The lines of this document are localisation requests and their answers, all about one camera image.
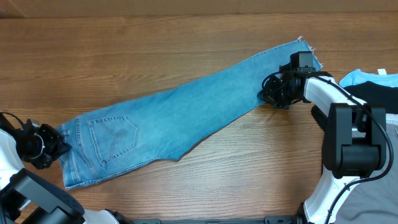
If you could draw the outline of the light blue denim jeans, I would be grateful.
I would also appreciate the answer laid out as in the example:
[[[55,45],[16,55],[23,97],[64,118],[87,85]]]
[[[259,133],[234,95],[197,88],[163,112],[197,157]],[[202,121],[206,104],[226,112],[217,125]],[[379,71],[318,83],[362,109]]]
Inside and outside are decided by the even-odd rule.
[[[70,150],[59,159],[66,189],[100,184],[158,160],[179,160],[202,139],[261,105],[258,92],[297,39],[174,89],[81,114],[58,131]]]

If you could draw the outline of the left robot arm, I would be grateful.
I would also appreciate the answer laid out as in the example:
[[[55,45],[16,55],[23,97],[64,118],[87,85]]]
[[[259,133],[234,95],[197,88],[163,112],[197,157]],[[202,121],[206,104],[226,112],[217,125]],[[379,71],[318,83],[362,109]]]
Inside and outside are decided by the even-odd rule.
[[[48,168],[71,147],[53,127],[28,119],[15,128],[8,120],[10,116],[1,113],[1,223],[15,223],[30,203],[37,207],[25,223],[129,223],[118,212],[85,210],[66,191],[27,170],[24,162],[36,169]]]

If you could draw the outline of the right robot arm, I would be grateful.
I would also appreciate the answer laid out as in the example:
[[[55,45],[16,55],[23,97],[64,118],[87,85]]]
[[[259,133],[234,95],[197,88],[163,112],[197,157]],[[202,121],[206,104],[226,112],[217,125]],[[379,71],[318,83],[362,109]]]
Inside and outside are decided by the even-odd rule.
[[[297,214],[265,217],[265,223],[334,223],[357,185],[390,171],[394,151],[385,109],[353,96],[328,72],[318,71],[311,52],[292,54],[288,64],[262,81],[257,95],[275,109],[313,103],[312,115],[324,131],[322,176],[314,192]]]

